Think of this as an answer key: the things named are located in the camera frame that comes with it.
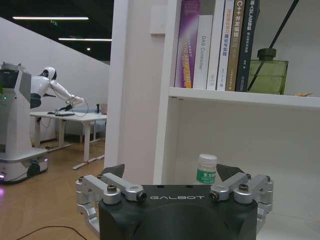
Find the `ceiling light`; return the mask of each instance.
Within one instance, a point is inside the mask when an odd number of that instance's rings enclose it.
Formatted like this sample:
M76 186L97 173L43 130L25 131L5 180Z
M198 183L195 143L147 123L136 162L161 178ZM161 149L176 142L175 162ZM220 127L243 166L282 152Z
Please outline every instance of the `ceiling light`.
M15 20L89 20L87 16L13 16Z
M92 42L111 42L109 38L63 38L59 37L60 41L92 41Z

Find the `book spine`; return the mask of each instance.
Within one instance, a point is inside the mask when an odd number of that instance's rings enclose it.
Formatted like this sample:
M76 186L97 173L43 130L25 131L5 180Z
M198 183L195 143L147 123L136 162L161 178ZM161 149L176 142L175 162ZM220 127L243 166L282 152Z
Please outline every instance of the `book spine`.
M240 42L238 72L236 75L237 92L246 92L254 43L254 33L259 12L259 0L246 0L243 18L243 29Z
M193 86L199 12L199 0L182 1L174 81L177 88Z
M225 0L215 0L212 23L207 90L216 90Z
M212 15L199 16L193 75L194 89L207 88L212 19Z
M231 31L230 52L226 74L226 91L235 91L238 59L240 50L240 38L242 33L246 0L235 0L233 11L233 23Z
M230 37L232 20L234 15L235 0L225 0L224 16L223 16L223 27L220 47L220 60L218 67L218 76L216 89L218 91L225 91L226 80L227 80L227 68L229 60L230 50Z

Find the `ceiling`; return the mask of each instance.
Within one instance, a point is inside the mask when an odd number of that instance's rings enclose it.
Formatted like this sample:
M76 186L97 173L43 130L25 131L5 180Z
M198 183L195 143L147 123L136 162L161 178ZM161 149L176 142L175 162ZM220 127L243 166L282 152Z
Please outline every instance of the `ceiling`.
M0 17L100 61L110 61L114 0L0 0ZM18 17L89 17L89 20L15 20Z

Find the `silver metal bracket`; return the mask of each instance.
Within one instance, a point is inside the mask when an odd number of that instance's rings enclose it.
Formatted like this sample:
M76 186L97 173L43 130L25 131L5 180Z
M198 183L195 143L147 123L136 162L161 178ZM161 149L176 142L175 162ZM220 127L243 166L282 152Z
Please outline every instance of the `silver metal bracket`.
M266 216L273 209L274 182L269 176L251 176L238 172L220 185L210 187L210 197L215 202L229 199L233 192L234 200L239 204L257 202L257 233L265 224Z
M144 201L147 197L146 193L144 193L144 188L141 185L130 183L112 173L103 174L101 180L109 185L115 185L129 201L140 202Z
M248 181L248 175L238 172L232 177L225 180L220 185L212 185L210 188L210 196L216 202L229 199L230 193L238 187L239 184L244 184Z
M87 225L99 237L99 220L94 206L100 200L105 204L117 204L121 200L121 192L118 188L108 191L108 185L92 175L80 177L75 185L77 210L83 214Z

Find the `green label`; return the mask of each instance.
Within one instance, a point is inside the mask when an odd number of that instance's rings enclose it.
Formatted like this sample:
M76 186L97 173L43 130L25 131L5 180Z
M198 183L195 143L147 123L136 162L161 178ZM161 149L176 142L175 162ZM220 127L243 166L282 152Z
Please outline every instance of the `green label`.
M203 184L213 184L216 180L215 171L203 171L198 169L196 173L196 180Z

